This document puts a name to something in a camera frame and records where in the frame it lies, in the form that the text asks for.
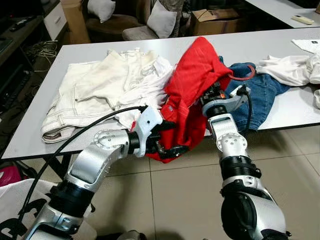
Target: black cable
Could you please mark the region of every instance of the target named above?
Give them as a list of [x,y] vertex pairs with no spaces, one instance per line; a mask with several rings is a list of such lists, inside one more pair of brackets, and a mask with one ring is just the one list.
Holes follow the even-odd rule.
[[251,124],[251,116],[252,116],[252,100],[251,100],[251,96],[250,94],[245,91],[244,93],[246,95],[246,97],[248,98],[248,105],[249,105],[249,113],[248,113],[248,119],[246,121],[246,126],[245,126],[245,130],[243,132],[243,136],[245,138],[247,138],[248,132],[249,132],[249,128],[250,128],[250,124]]
[[101,118],[99,118],[98,120],[94,121],[93,123],[91,123],[90,125],[82,128],[79,132],[77,132],[75,135],[73,135],[71,138],[69,138],[67,141],[65,141],[56,151],[55,153],[51,156],[51,158],[46,161],[46,163],[43,165],[43,167],[40,169],[39,173],[37,174],[37,176],[34,178],[33,182],[32,182],[32,185],[25,197],[25,200],[24,200],[24,203],[23,203],[23,206],[19,212],[19,222],[22,223],[22,220],[24,218],[24,215],[25,215],[25,209],[30,201],[30,198],[31,198],[31,195],[33,193],[33,191],[35,190],[36,188],[36,185],[41,177],[41,175],[44,173],[44,171],[46,170],[46,168],[49,166],[50,162],[52,161],[53,158],[55,158],[70,142],[72,142],[75,138],[77,138],[79,135],[81,135],[82,133],[84,133],[85,131],[87,131],[88,129],[92,128],[93,126],[95,126],[96,124],[102,122],[103,120],[106,120],[116,114],[120,114],[120,113],[123,113],[123,112],[127,112],[127,111],[131,111],[131,110],[140,110],[141,112],[143,112],[145,109],[147,108],[147,106],[133,106],[133,107],[127,107],[127,108],[124,108],[124,109],[121,109],[121,110],[117,110],[117,111],[114,111],[110,114],[107,114]]
[[20,48],[20,51],[21,51],[22,55],[24,56],[26,62],[29,64],[29,66],[30,66],[30,68],[31,68],[31,72],[35,73],[35,74],[36,74],[39,78],[41,78],[42,80],[45,80],[40,74],[38,74],[38,73],[36,72],[36,70],[34,69],[33,64],[30,62],[30,60],[29,60],[28,56],[26,55],[25,51],[23,50],[23,48],[22,48],[21,46],[20,46],[19,48]]
[[16,167],[16,169],[18,169],[18,172],[19,172],[19,175],[20,175],[20,178],[21,178],[21,181],[25,179],[25,175],[22,171],[22,168],[19,164],[17,164],[16,162],[13,163]]
[[247,121],[246,121],[245,129],[242,132],[242,135],[245,138],[247,138],[248,131],[249,131],[250,124],[251,124],[251,117],[252,117],[252,100],[251,100],[251,96],[250,96],[249,92],[247,91],[247,86],[245,84],[242,85],[242,87],[240,87],[238,89],[236,94],[239,95],[239,96],[246,95],[246,97],[248,98],[248,106],[249,106],[248,118],[247,118]]

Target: beige floor tile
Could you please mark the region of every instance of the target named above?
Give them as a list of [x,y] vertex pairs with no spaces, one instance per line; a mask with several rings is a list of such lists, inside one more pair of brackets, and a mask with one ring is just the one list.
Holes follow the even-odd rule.
[[193,150],[166,164],[150,158],[151,171],[179,169],[218,163],[218,149],[211,138],[203,139]]
[[320,126],[287,129],[286,132],[304,154],[320,153]]
[[110,169],[109,176],[150,172],[148,157],[129,155],[116,161]]
[[98,235],[135,229],[151,240],[154,216],[149,172],[109,176],[92,200],[96,211],[86,221]]
[[256,162],[262,182],[282,209],[292,239],[320,239],[320,178],[305,156]]
[[[256,162],[262,182],[286,217],[292,239],[320,239],[320,179],[303,156]],[[222,197],[218,165],[151,172],[157,239],[228,239],[220,220]]]
[[247,140],[248,153],[253,160],[302,154],[284,130],[251,133],[248,135]]
[[220,219],[218,165],[153,171],[151,177],[156,239],[229,239]]
[[308,154],[308,155],[305,155],[305,156],[309,160],[309,162],[311,163],[313,168],[320,175],[320,153]]

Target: crumpled clothing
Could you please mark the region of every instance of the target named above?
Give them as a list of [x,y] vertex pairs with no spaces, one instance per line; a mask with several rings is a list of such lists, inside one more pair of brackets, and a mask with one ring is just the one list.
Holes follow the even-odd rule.
[[[233,76],[245,78],[251,74],[248,65],[256,68],[256,65],[251,62],[235,63],[229,68],[233,71]],[[290,86],[281,84],[269,74],[257,74],[253,78],[245,81],[231,80],[225,90],[225,95],[229,96],[229,94],[240,85],[246,85],[251,89],[252,114],[249,129],[254,131],[257,131],[260,125],[267,119],[275,101],[275,97],[290,89]],[[244,131],[247,126],[249,115],[248,103],[242,104],[238,109],[230,113],[238,131]]]
[[[308,83],[320,84],[320,52],[312,56],[268,56],[261,60],[257,73],[270,74],[277,81],[289,86],[304,86]],[[316,105],[320,108],[319,91],[314,92]]]
[[[122,53],[110,50],[103,61],[70,64],[43,121],[43,141],[65,140],[76,128],[116,110],[144,105],[160,109],[172,72],[168,60],[139,48]],[[133,110],[115,118],[130,129],[139,116],[140,112]]]
[[300,49],[309,53],[320,52],[320,39],[293,39],[291,41]]
[[[164,89],[168,100],[162,106],[162,116],[176,123],[176,128],[160,133],[160,143],[166,150],[176,145],[188,146],[191,150],[202,141],[207,118],[197,100],[217,81],[225,90],[230,81],[228,74],[232,74],[232,70],[219,61],[213,46],[204,37],[198,37],[180,59]],[[176,158],[161,159],[158,153],[149,157],[163,163]]]

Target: white table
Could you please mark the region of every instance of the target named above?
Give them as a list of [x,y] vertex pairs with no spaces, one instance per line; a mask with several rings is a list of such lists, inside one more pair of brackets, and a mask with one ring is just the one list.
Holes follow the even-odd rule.
[[[289,0],[245,0],[262,11],[279,19],[292,28],[316,28],[320,27],[320,14],[315,8],[303,8]],[[291,18],[295,15],[314,20],[314,23],[307,25]]]
[[[286,29],[273,31],[242,32],[205,36],[224,58],[227,66],[234,63],[258,63],[267,55],[285,57],[289,55],[307,55],[291,43],[291,39],[316,39],[319,31],[315,28]],[[57,93],[67,71],[68,64],[102,60],[108,49],[118,52],[140,47],[142,51],[157,51],[172,65],[179,62],[183,53],[196,37],[155,39],[126,42],[106,42],[82,45],[66,45],[60,50],[40,89],[18,126],[2,159],[46,159],[54,153],[62,142],[46,144],[41,140],[40,129],[49,106]],[[271,112],[259,130],[295,128],[320,124],[320,109],[314,104],[312,89],[309,86],[292,88],[275,98]],[[110,120],[97,125],[69,144],[62,152],[78,153],[92,141],[96,132],[119,127]]]

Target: cardboard box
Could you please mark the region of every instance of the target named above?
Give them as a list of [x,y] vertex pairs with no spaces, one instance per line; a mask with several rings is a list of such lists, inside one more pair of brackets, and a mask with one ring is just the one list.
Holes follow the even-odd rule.
[[198,10],[191,14],[191,34],[193,36],[244,32],[246,20],[232,8]]
[[69,39],[71,44],[89,44],[84,16],[82,14],[81,0],[61,0],[62,9],[68,22]]

